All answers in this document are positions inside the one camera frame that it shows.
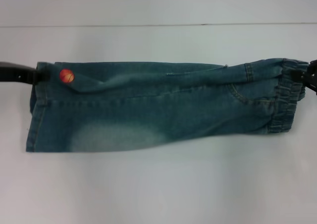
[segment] blue denim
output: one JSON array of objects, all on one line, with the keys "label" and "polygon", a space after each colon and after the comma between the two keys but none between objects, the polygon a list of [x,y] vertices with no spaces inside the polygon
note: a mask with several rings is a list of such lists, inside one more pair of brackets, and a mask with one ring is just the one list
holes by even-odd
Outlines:
[{"label": "blue denim", "polygon": [[[287,132],[305,94],[306,62],[38,63],[28,152],[108,152],[229,133]],[[63,69],[73,72],[65,83]]]}]

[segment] white surface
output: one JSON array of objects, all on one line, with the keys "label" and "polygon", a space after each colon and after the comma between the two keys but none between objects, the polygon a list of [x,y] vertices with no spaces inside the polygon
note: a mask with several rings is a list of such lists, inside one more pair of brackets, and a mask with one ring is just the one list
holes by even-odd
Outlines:
[{"label": "white surface", "polygon": [[0,0],[0,26],[317,22],[317,0]]},{"label": "white surface", "polygon": [[[316,22],[317,0],[0,0],[0,26]],[[317,59],[317,25],[0,28],[0,60]],[[31,86],[0,84],[0,224],[315,224],[317,97],[291,132],[27,154]]]},{"label": "white surface", "polygon": [[[234,65],[316,58],[316,25],[0,29],[1,60]],[[134,152],[27,154],[31,86],[0,84],[1,224],[317,222],[317,97],[291,132]]]}]

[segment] orange patch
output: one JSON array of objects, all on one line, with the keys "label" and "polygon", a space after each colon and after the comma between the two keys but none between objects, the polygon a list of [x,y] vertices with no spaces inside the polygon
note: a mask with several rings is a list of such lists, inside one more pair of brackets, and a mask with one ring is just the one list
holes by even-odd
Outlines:
[{"label": "orange patch", "polygon": [[59,73],[59,78],[64,83],[70,83],[75,79],[75,75],[70,69],[62,69]]}]

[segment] seam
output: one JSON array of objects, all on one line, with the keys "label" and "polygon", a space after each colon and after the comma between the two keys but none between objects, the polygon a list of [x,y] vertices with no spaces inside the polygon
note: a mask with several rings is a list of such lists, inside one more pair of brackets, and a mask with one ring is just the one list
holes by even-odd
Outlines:
[{"label": "seam", "polygon": [[40,121],[39,121],[39,124],[38,124],[38,127],[37,127],[37,130],[36,130],[36,133],[35,133],[35,136],[34,136],[34,142],[33,142],[33,146],[32,146],[32,149],[33,149],[33,152],[35,152],[35,144],[37,142],[37,139],[38,139],[38,136],[39,136],[39,131],[40,131],[40,127],[42,125],[42,122],[43,122],[43,117],[44,117],[44,114],[45,114],[45,110],[46,110],[46,106],[47,106],[47,101],[48,101],[48,97],[47,97],[47,83],[44,82],[44,85],[43,85],[43,90],[44,90],[44,107],[42,109],[42,114],[41,114],[41,118],[40,118]]},{"label": "seam", "polygon": [[[202,90],[202,89],[206,89],[208,88],[207,85],[205,86],[198,86],[198,87],[191,87],[189,89],[182,89],[182,90],[177,90],[177,91],[172,91],[172,92],[166,92],[166,93],[161,93],[161,94],[154,94],[154,95],[146,95],[146,96],[133,96],[133,97],[125,97],[125,98],[119,98],[119,99],[109,99],[109,100],[99,100],[99,101],[94,101],[94,102],[98,102],[98,103],[107,103],[110,101],[124,101],[124,100],[129,100],[129,99],[139,99],[139,98],[152,98],[152,97],[159,97],[159,96],[167,96],[170,94],[176,94],[176,93],[181,93],[181,92],[190,92],[190,91],[196,91],[196,90]],[[64,102],[73,102],[73,103],[77,103],[77,102],[91,102],[91,100],[76,100],[76,101],[72,101],[72,100],[65,100],[65,99],[61,99],[61,100],[57,100],[57,99],[53,99],[53,98],[47,98],[45,100],[45,104],[47,103],[47,101],[64,101]]]},{"label": "seam", "polygon": [[248,73],[248,66],[247,63],[244,64],[244,69],[246,70],[247,82],[249,82],[249,73]]},{"label": "seam", "polygon": [[[285,59],[283,59],[283,63],[282,63],[282,66],[283,66],[283,71],[282,71],[282,73],[284,74],[285,73]],[[291,86],[291,88],[290,88],[290,93],[289,93],[289,95],[288,95],[288,98],[287,98],[287,104],[289,104],[289,100],[290,100],[290,98],[291,98],[291,96],[290,96],[290,94],[292,93],[292,88],[293,88],[293,85],[294,85],[294,83],[292,83],[292,86]],[[280,126],[280,130],[279,130],[279,132],[282,132],[283,131],[283,128],[284,128],[284,125],[285,125],[285,114],[287,113],[287,111],[288,111],[288,109],[289,109],[289,106],[287,106],[287,109],[286,109],[286,111],[284,112],[284,114],[283,114],[283,121],[282,121],[282,124],[281,124],[281,126]]]},{"label": "seam", "polygon": [[289,93],[289,95],[288,95],[287,109],[286,109],[286,111],[285,111],[285,113],[284,113],[284,116],[283,116],[284,119],[283,119],[283,122],[282,122],[282,125],[281,125],[281,131],[285,131],[285,124],[286,124],[285,115],[288,114],[289,111],[290,111],[290,107],[291,107],[291,106],[290,106],[290,100],[291,100],[292,94],[294,93],[293,87],[294,87],[294,83],[292,83],[292,86],[291,86],[291,88],[290,88],[290,93]]},{"label": "seam", "polygon": [[253,68],[250,63],[248,63],[247,65],[247,71],[248,71],[249,81],[253,82]]},{"label": "seam", "polygon": [[184,73],[166,73],[166,75],[171,76],[171,75],[187,75],[187,74],[194,74],[194,73],[201,73],[201,72],[208,72],[212,70],[217,70],[217,69],[224,69],[227,68],[228,65],[224,65],[219,68],[212,68],[212,69],[202,69],[202,70],[196,70],[196,71],[191,71],[191,72],[184,72]]}]

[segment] faded denim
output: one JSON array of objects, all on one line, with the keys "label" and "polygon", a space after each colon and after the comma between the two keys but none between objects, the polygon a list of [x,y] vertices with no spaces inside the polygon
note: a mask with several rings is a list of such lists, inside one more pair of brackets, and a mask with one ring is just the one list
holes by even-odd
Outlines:
[{"label": "faded denim", "polygon": [[[305,94],[306,62],[38,63],[28,152],[127,151],[229,133],[287,132]],[[69,69],[74,80],[64,83]]]}]

